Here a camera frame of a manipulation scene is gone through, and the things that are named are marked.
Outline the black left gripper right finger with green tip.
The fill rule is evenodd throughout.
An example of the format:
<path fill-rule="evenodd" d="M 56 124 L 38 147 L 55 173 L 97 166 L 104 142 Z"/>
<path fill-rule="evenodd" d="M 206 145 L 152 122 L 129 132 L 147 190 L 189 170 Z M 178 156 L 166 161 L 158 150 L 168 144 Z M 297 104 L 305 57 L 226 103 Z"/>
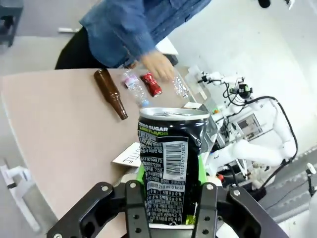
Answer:
<path fill-rule="evenodd" d="M 286 232 L 243 188 L 225 190 L 214 183 L 201 185 L 193 238 L 215 238 L 218 217 L 240 238 L 286 238 Z"/>

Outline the black left gripper left finger with green tip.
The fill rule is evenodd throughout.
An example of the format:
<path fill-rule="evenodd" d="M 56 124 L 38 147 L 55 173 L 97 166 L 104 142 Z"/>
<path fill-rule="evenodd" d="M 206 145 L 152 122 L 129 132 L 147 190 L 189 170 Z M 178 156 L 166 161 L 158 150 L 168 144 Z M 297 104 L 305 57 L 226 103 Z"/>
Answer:
<path fill-rule="evenodd" d="M 125 213 L 126 238 L 149 238 L 151 231 L 142 184 L 144 167 L 125 174 L 117 186 L 94 185 L 47 232 L 49 238 L 95 238 L 119 213 Z"/>

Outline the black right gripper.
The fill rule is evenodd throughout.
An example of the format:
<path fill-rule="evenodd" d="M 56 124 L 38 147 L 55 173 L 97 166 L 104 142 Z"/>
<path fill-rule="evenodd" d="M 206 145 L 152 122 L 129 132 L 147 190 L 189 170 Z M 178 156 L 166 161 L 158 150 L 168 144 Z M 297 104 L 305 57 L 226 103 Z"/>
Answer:
<path fill-rule="evenodd" d="M 249 87 L 248 84 L 240 84 L 238 94 L 242 99 L 248 99 L 252 94 L 252 87 Z"/>

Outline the person's bare hand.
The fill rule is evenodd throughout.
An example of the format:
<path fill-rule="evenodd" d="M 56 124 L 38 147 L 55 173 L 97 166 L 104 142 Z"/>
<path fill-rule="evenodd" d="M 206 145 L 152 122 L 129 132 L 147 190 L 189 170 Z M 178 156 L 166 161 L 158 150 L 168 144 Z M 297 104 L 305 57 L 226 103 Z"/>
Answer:
<path fill-rule="evenodd" d="M 155 77 L 164 80 L 173 80 L 174 67 L 169 59 L 159 51 L 151 51 L 140 58 L 144 67 Z"/>

